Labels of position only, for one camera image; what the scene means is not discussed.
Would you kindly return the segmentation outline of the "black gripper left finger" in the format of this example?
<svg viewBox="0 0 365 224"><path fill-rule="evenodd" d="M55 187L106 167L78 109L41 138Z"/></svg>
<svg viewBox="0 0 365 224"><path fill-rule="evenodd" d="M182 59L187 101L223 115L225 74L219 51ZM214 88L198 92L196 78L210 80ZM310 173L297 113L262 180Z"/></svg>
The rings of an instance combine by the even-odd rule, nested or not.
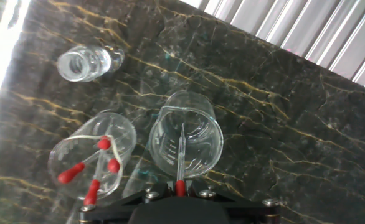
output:
<svg viewBox="0 0 365 224"><path fill-rule="evenodd" d="M129 197L117 200L107 206L84 205L78 211L79 223L106 223L129 220L139 205L145 205L168 197L176 196L175 183L153 184Z"/></svg>

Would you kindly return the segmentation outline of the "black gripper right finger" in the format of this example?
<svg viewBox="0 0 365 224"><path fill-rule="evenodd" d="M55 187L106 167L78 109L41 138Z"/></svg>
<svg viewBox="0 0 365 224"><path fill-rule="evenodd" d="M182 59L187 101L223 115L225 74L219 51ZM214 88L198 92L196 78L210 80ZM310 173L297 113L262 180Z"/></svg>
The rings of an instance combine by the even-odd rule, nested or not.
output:
<svg viewBox="0 0 365 224"><path fill-rule="evenodd" d="M187 182L186 195L204 202L201 212L211 218L228 219L229 223L279 223L280 202L272 198L251 201L226 190L212 188L205 182Z"/></svg>

